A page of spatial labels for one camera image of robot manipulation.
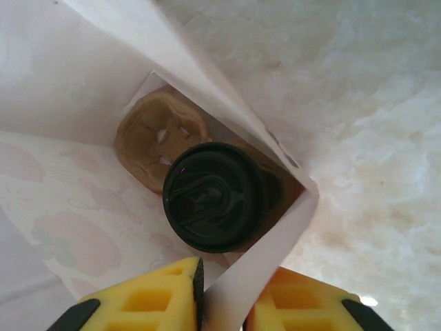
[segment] white paper bag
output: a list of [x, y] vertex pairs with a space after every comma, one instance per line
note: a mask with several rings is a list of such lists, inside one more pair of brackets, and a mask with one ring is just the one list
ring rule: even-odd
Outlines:
[[[163, 220], [161, 202], [136, 185], [112, 149], [134, 102], [165, 83], [305, 187], [273, 230], [211, 289], [209, 322], [236, 312], [217, 330], [236, 327], [309, 224], [315, 183], [153, 1], [17, 0], [2, 3], [0, 15], [0, 130], [15, 132], [0, 132], [6, 197], [0, 203], [77, 297], [194, 254]], [[85, 257], [81, 245], [95, 259]], [[207, 258], [211, 283], [236, 256]], [[243, 291], [246, 299], [239, 307], [242, 301], [220, 291]]]

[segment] pink printed pattern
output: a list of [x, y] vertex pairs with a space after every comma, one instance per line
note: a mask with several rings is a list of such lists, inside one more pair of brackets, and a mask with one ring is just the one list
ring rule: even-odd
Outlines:
[[22, 188], [11, 188], [7, 183], [0, 185], [0, 203], [9, 212], [11, 210], [28, 210], [34, 199], [25, 193]]
[[148, 190], [138, 179], [136, 179], [132, 175], [129, 175], [127, 177], [133, 188], [136, 188], [137, 190]]
[[163, 200], [160, 195], [147, 191], [143, 196], [143, 203], [147, 208], [156, 210], [160, 216], [165, 217]]
[[0, 143], [0, 174], [41, 183], [45, 173], [29, 152], [8, 143]]
[[73, 207], [89, 210], [107, 210], [113, 214], [127, 216], [135, 223], [141, 222], [141, 219], [137, 215], [130, 212], [121, 196], [129, 188], [128, 184], [120, 182], [119, 190], [112, 191], [108, 188], [99, 188], [87, 179], [80, 179], [79, 183], [84, 188], [90, 190], [96, 205], [88, 205], [84, 202], [77, 201], [76, 199], [69, 199], [68, 201]]
[[99, 277], [121, 265], [121, 252], [109, 235], [75, 212], [40, 216], [32, 235], [44, 259], [56, 259], [84, 274]]
[[72, 277], [70, 279], [70, 283], [80, 297], [85, 297], [86, 295], [99, 291], [99, 289], [95, 285], [80, 278]]
[[99, 162], [83, 150], [78, 150], [74, 148], [67, 152], [60, 152], [60, 155], [69, 157], [74, 165], [91, 174], [99, 174], [101, 171], [101, 166], [99, 165]]

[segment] cup lid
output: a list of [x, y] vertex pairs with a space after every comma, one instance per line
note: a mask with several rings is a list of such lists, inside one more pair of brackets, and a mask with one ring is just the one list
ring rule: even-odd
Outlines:
[[262, 171], [239, 148], [202, 143], [183, 153], [165, 178], [165, 214], [177, 235], [204, 252], [249, 241], [268, 209]]

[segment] white fluffy surface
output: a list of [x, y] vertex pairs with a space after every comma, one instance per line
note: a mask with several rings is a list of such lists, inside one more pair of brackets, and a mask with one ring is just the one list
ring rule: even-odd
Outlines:
[[158, 2], [319, 185], [286, 265], [441, 330], [441, 1]]

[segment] tray hole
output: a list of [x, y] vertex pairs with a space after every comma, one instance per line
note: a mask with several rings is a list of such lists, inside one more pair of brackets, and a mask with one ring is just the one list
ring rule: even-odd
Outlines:
[[164, 140], [166, 134], [167, 134], [167, 129], [160, 129], [156, 133], [156, 137], [158, 138], [158, 143], [162, 143], [162, 141]]
[[187, 137], [190, 135], [190, 132], [188, 132], [187, 129], [184, 128], [183, 126], [180, 126], [180, 127], [179, 127], [179, 130], [180, 130], [183, 134], [185, 134], [185, 136], [187, 136]]
[[159, 157], [159, 163], [165, 164], [167, 166], [170, 166], [172, 164], [172, 162], [166, 157]]
[[133, 293], [125, 305], [124, 312], [164, 312], [172, 293], [167, 290], [139, 290]]
[[321, 308], [315, 296], [302, 288], [276, 287], [272, 289], [274, 305], [277, 309], [317, 309]]
[[146, 322], [125, 322], [125, 323], [111, 323], [105, 331], [156, 331], [158, 325], [155, 323]]
[[334, 331], [331, 321], [284, 321], [285, 331]]

